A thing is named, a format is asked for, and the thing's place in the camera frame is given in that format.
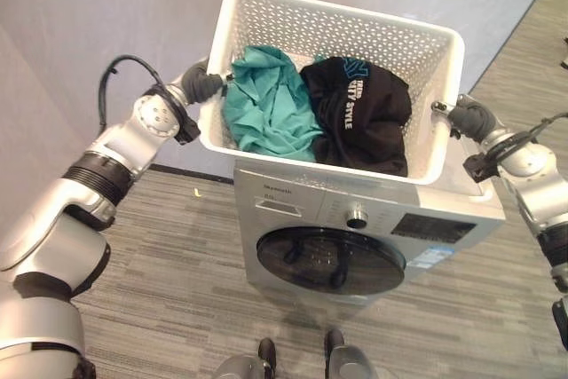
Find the round glass door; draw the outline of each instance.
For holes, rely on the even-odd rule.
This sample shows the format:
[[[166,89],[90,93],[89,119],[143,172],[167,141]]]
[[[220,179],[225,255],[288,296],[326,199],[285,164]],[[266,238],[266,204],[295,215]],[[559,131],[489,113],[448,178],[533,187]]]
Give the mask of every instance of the round glass door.
[[[372,295],[404,279],[406,260],[366,235],[321,227],[282,228],[256,244],[258,260],[297,286],[337,295]]]

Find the teal cloth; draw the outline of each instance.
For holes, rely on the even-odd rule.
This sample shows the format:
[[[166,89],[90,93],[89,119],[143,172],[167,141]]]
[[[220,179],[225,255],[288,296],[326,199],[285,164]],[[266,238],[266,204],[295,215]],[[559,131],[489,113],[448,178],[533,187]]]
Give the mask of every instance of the teal cloth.
[[[290,58],[271,46],[247,46],[233,76],[223,117],[239,149],[315,162],[312,141],[322,131]]]

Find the silver washing machine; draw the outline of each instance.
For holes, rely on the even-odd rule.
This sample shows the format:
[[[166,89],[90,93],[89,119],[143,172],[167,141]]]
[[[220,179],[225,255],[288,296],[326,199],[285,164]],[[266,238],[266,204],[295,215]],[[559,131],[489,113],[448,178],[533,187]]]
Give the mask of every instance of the silver washing machine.
[[[452,140],[430,186],[238,160],[234,188],[248,281],[367,304],[474,246],[505,217],[491,182],[476,184],[463,170],[467,155]]]

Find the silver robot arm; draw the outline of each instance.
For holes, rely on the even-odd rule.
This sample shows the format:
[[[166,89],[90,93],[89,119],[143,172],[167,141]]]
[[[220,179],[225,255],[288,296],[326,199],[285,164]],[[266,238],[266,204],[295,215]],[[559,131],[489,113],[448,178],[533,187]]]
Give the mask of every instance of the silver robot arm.
[[[568,293],[568,182],[556,168],[555,154],[536,141],[549,124],[568,114],[543,119],[530,131],[514,133],[487,107],[467,96],[461,95],[456,106],[434,102],[432,109],[448,118],[454,135],[463,134],[478,142],[481,153],[466,160],[465,170],[476,182],[501,178],[550,263],[556,287]],[[568,295],[553,303],[552,312],[568,350]]]
[[[101,87],[123,59],[141,61],[119,57]],[[0,240],[2,377],[95,377],[84,357],[81,316],[70,300],[105,269],[110,247],[99,231],[114,222],[116,206],[160,147],[171,138],[184,144],[199,134],[185,107],[225,83],[205,70],[199,63],[167,86],[158,79],[136,101],[130,118],[102,132]]]

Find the clothing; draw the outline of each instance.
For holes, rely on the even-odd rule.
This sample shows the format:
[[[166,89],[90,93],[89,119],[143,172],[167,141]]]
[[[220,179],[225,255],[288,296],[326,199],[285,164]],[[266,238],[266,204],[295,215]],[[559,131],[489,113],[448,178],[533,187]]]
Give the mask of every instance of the clothing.
[[[370,62],[332,57],[300,72],[325,135],[317,162],[407,176],[402,126],[412,113],[408,85]]]
[[[223,117],[239,149],[314,162],[312,141],[322,131],[290,58],[271,46],[247,46],[233,75]]]

